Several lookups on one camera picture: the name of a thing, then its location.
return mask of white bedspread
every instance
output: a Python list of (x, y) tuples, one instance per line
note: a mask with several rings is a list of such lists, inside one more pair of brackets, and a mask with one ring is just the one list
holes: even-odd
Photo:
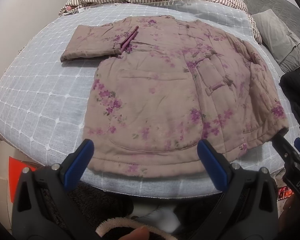
[[(275, 61), (270, 60), (271, 55), (266, 55), (255, 42), (246, 14), (203, 1), (179, 1), (178, 4), (102, 5), (63, 16), (49, 24), (29, 42), (0, 80), (0, 134), (39, 163), (61, 163), (82, 142), (87, 100), (101, 60), (60, 62), (60, 55), (76, 27), (79, 24), (102, 25), (127, 16), (169, 14), (185, 21), (202, 20), (253, 44), (268, 64), (287, 113), (290, 130), (285, 137), (290, 143), (299, 137), (297, 121), (278, 85), (280, 78), (275, 69), (278, 66), (273, 65)], [(249, 150), (236, 162), (253, 170), (266, 166), (270, 172), (283, 167), (271, 143)], [(86, 170), (82, 179), (103, 190), (146, 197), (184, 198), (216, 192), (206, 173), (143, 179)]]

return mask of gray fabric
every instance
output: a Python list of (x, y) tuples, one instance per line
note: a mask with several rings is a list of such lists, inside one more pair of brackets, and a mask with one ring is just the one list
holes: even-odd
[(300, 9), (287, 0), (244, 0), (250, 14), (271, 9), (300, 38)]
[(287, 73), (300, 67), (300, 39), (271, 9), (253, 14), (263, 42)]
[[(271, 71), (289, 120), (290, 129), (285, 138), (293, 144), (300, 130), (279, 86), (279, 66), (254, 40), (247, 15), (224, 5), (198, 0), (156, 2), (152, 6), (106, 4), (56, 19), (29, 42), (0, 80), (0, 134), (39, 163), (61, 163), (82, 142), (87, 99), (102, 60), (60, 62), (77, 26), (98, 26), (128, 16), (166, 14), (184, 21), (202, 20), (249, 41), (258, 50)], [(271, 173), (284, 166), (271, 142), (249, 150), (236, 162), (251, 170), (266, 166)], [(102, 190), (144, 197), (185, 198), (217, 192), (205, 172), (146, 179), (86, 169), (82, 180)]]

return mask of large patch pocket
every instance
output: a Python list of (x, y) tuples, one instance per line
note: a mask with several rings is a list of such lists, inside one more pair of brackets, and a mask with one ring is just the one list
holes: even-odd
[(167, 152), (195, 145), (202, 118), (191, 73), (120, 70), (109, 139), (117, 146), (144, 152)]

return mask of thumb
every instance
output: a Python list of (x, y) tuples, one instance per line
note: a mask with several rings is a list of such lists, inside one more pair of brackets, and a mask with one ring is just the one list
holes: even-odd
[(130, 234), (122, 236), (119, 240), (149, 240), (149, 230), (146, 226), (133, 230)]

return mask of silver bolt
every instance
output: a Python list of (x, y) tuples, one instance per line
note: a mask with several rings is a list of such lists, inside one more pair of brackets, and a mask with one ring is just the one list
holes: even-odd
[(22, 173), (28, 173), (30, 171), (29, 167), (24, 167)]
[(267, 174), (268, 173), (268, 169), (266, 167), (262, 167), (261, 168), (261, 171), (264, 173), (264, 174)]
[(231, 164), (232, 168), (234, 168), (235, 170), (238, 170), (241, 168), (241, 166), (238, 163), (232, 163)]
[(60, 164), (59, 164), (59, 163), (55, 163), (55, 164), (53, 164), (53, 165), (51, 166), (51, 169), (53, 169), (54, 171), (59, 170), (59, 168), (60, 168)]

